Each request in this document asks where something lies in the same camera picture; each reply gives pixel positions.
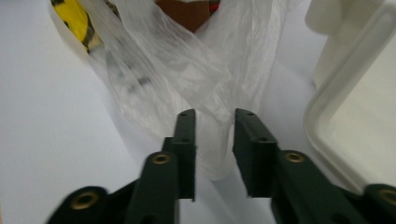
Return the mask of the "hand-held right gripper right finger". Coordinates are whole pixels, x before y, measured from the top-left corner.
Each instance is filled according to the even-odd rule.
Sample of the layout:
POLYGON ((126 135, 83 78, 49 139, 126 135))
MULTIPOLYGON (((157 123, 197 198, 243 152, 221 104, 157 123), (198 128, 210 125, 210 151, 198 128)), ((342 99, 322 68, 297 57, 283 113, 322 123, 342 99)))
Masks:
POLYGON ((253 112, 236 108, 234 112, 233 154, 252 198, 270 198, 277 141, 253 112))

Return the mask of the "white plastic bin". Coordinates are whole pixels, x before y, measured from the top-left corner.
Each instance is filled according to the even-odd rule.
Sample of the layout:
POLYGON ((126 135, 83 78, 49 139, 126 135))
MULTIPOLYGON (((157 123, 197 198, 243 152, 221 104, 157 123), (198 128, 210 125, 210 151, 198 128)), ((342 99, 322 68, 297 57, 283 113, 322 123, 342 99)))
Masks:
POLYGON ((312 0, 305 22, 327 37, 310 143, 351 189, 396 187, 396 0, 312 0))

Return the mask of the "translucent white plastic shopping bag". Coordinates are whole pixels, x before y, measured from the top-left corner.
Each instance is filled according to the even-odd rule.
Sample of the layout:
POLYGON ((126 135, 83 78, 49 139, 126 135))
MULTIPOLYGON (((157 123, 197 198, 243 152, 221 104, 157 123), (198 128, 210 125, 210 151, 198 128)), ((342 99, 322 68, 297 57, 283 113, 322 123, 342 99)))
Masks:
POLYGON ((235 165, 234 110, 263 108, 288 12, 301 0, 208 0, 191 32, 155 0, 49 0, 87 51, 125 118, 162 138, 178 113, 197 113, 197 172, 219 180, 235 165))

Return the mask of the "brown packet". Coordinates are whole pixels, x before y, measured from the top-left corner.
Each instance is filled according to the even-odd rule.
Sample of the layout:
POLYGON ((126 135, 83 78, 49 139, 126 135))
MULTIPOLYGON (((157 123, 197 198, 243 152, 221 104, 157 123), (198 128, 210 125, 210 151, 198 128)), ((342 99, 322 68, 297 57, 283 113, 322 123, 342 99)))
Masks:
POLYGON ((208 0, 155 0, 155 3, 172 20, 193 33, 210 18, 208 0))

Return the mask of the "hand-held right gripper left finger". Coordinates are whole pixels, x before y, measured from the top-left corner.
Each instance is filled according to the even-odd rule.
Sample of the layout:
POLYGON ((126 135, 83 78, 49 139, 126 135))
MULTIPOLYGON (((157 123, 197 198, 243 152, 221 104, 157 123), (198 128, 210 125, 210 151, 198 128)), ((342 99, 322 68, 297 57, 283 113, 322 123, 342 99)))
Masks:
POLYGON ((196 165, 196 113, 188 109, 177 115, 172 137, 166 137, 163 151, 177 157, 178 197, 195 200, 195 165, 196 165))

